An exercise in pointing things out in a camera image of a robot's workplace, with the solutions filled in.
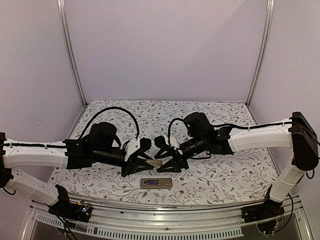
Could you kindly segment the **beige battery cover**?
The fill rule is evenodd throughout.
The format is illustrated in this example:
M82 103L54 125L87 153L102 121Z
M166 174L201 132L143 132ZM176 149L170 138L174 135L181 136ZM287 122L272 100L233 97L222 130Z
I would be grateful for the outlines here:
M146 163L153 167L161 167L163 165L163 161L158 159L147 159Z

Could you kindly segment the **beige remote control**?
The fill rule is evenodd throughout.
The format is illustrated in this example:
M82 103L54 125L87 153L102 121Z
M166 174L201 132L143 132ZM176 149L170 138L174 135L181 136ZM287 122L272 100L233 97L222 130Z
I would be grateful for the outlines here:
M140 180L141 189L171 189L173 181L171 178L142 178Z

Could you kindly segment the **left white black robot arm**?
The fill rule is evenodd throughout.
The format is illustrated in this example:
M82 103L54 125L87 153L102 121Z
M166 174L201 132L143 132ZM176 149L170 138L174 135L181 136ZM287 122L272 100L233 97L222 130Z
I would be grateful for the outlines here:
M108 122L95 123L87 135L51 143L19 142L0 134L0 186L19 191L45 203L63 216L74 213L67 190L51 186L21 167L56 167L67 170L89 168L94 163L120 167L122 177L152 170L152 159L146 155L151 140L136 137L122 146L117 128Z

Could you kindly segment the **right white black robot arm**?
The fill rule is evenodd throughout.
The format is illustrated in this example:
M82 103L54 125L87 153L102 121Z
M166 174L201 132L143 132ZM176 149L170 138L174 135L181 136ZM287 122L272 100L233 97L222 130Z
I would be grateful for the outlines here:
M188 169L187 160L203 152L211 155L232 155L236 152L263 148L291 148L293 157L278 179L267 190L258 213L269 218L293 187L308 171L319 164L317 134L301 112L290 118L254 126L231 123L213 125L203 112L193 112L182 119L189 140L178 143L169 133L154 139L159 149L156 159L169 158L159 172L179 173Z

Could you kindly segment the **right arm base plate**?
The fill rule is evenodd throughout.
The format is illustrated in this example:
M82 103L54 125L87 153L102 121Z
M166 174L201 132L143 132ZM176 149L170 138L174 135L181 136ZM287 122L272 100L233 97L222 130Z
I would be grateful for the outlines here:
M285 213L281 203L260 203L257 205L246 206L241 209L241 217L245 223L261 221L274 218Z

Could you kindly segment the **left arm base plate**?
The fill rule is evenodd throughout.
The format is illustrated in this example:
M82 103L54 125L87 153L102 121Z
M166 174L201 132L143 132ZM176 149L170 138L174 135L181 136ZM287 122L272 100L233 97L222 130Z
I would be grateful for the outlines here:
M92 215L92 204L84 201L72 203L59 200L54 205L48 207L48 213L78 222L88 223Z

